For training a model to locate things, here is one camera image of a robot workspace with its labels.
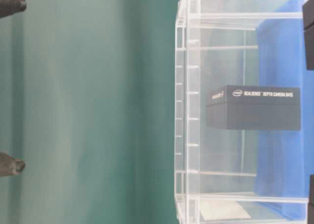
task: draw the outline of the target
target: green backdrop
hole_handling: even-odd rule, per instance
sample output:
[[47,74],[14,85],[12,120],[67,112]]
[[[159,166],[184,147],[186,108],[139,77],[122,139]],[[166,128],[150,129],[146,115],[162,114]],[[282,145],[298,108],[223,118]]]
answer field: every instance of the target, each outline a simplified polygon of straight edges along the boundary
[[172,224],[178,0],[27,0],[0,20],[2,224]]

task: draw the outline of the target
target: blue fabric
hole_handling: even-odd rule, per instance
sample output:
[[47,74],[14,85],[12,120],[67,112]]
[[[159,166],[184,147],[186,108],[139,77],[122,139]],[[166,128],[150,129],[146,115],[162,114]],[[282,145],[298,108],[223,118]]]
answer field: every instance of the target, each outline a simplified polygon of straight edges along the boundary
[[[278,12],[301,12],[290,0]],[[306,69],[303,21],[265,20],[257,28],[261,86],[299,87],[300,131],[260,131],[255,191],[260,196],[308,197],[314,173],[314,71]],[[265,203],[291,220],[305,218],[302,204]]]

